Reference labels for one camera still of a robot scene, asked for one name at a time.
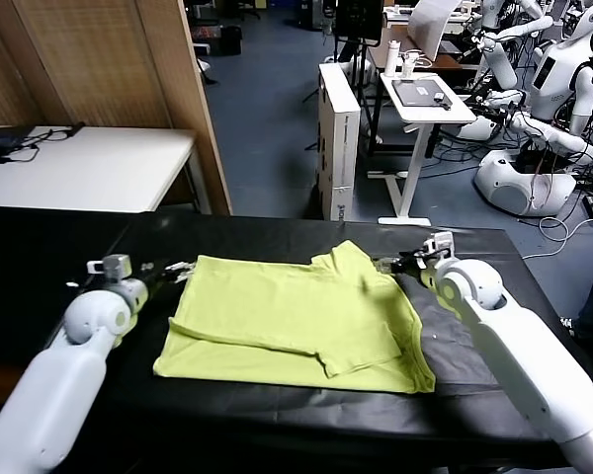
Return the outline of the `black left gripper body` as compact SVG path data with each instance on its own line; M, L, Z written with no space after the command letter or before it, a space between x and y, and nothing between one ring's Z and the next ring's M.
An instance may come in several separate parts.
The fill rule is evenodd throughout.
M144 284L149 297L154 297L163 285L171 281L172 274L166 270L150 271L144 274Z

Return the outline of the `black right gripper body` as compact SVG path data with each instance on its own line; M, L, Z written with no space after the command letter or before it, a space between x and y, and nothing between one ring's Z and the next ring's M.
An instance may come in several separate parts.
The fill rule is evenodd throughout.
M401 252L398 260L398 272L415 278L422 283L422 273L426 270L426 257L423 252Z

